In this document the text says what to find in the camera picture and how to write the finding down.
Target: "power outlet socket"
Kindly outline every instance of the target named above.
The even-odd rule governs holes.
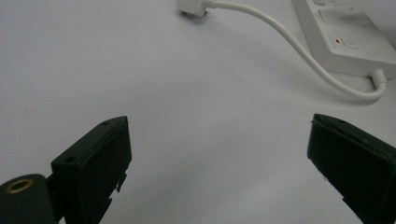
[[[356,0],[292,0],[312,56],[329,72],[396,73],[396,51]]]

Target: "white cable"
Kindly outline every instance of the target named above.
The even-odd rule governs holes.
[[[337,90],[343,92],[346,95],[356,97],[362,100],[374,100],[378,99],[382,96],[387,87],[387,79],[384,76],[384,71],[382,69],[376,69],[372,73],[370,73],[370,78],[373,80],[376,90],[373,92],[362,92],[356,91],[344,83],[338,81],[332,75],[330,75],[312,56],[307,50],[303,47],[303,45],[297,40],[296,37],[292,33],[290,33],[282,24],[278,21],[274,20],[267,14],[259,11],[254,7],[246,7],[239,4],[234,3],[224,3],[220,1],[211,1],[211,0],[204,0],[203,7],[210,7],[210,8],[223,8],[229,9],[233,11],[239,11],[247,13],[251,16],[254,16],[262,21],[265,21],[274,29],[276,29],[293,47],[294,49],[303,57],[303,59],[311,66],[315,72],[318,73],[320,77],[322,77],[325,81],[327,81],[330,85],[335,87]]]

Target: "white table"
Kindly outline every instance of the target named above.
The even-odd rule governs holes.
[[[241,0],[306,46],[290,0]],[[359,90],[372,84],[336,75]],[[133,161],[101,223],[361,221],[306,157],[315,113],[396,146],[396,81],[363,103],[321,80],[271,27],[175,0],[0,3],[0,183],[103,120],[130,120]]]

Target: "power strip switch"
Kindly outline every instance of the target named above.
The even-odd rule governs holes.
[[[329,72],[396,74],[396,51],[356,0],[292,0],[312,56]]]

